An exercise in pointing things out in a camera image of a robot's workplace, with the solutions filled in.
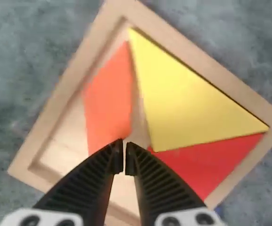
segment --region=screw hole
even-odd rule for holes
[[[162,221],[162,226],[181,226],[177,218],[167,217]]]
[[[197,214],[196,221],[199,225],[213,225],[215,223],[213,218],[206,213]]]
[[[74,222],[72,220],[62,220],[56,226],[74,226]]]
[[[37,215],[31,215],[23,219],[20,226],[37,226],[40,218]]]

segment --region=yellow triangle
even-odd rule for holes
[[[258,118],[138,32],[130,29],[129,39],[154,151],[268,130]]]

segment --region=ribbed gripper pad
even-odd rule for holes
[[[161,213],[205,206],[171,168],[131,142],[126,148],[126,175],[135,177],[142,226],[154,225]]]
[[[114,174],[122,171],[123,144],[119,139],[69,172],[34,208],[77,213],[85,226],[102,226]]]

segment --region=wooden puzzle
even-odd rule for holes
[[[107,0],[8,173],[46,192],[117,138],[214,208],[272,148],[272,105],[140,2]],[[139,224],[132,177],[114,177],[106,223]]]

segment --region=wooden board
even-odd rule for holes
[[[80,98],[82,88],[127,39],[126,30],[131,26],[269,126],[261,142],[205,199],[207,206],[214,208],[271,149],[272,105],[135,0],[107,0],[104,3],[11,163],[8,173],[46,192],[63,175],[87,158],[87,134],[83,126],[85,119]],[[150,145],[150,140],[142,99],[136,86],[133,97],[132,134],[127,140],[146,148]],[[107,225],[115,225],[115,222],[118,224],[118,221],[139,224],[134,187],[131,177],[122,174],[115,176],[106,217]]]

